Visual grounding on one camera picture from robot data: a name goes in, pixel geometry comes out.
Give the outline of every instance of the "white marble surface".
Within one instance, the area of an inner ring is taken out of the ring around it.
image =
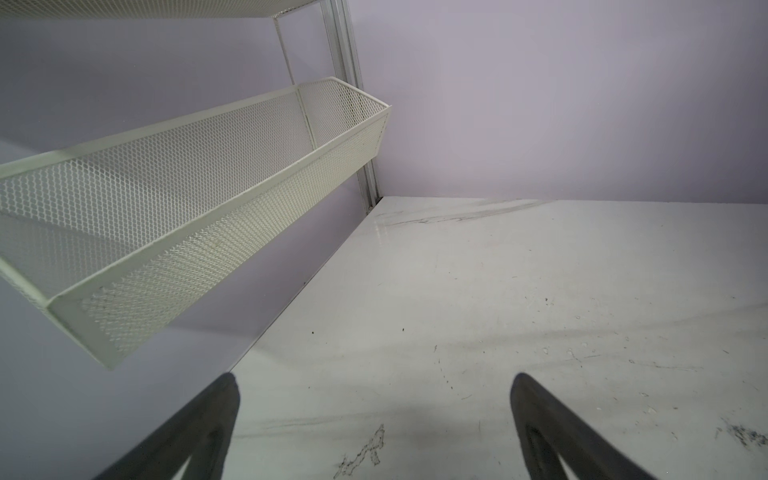
[[[659,478],[765,478],[767,337],[768,206],[388,197],[234,369],[224,477],[528,478],[525,371]]]

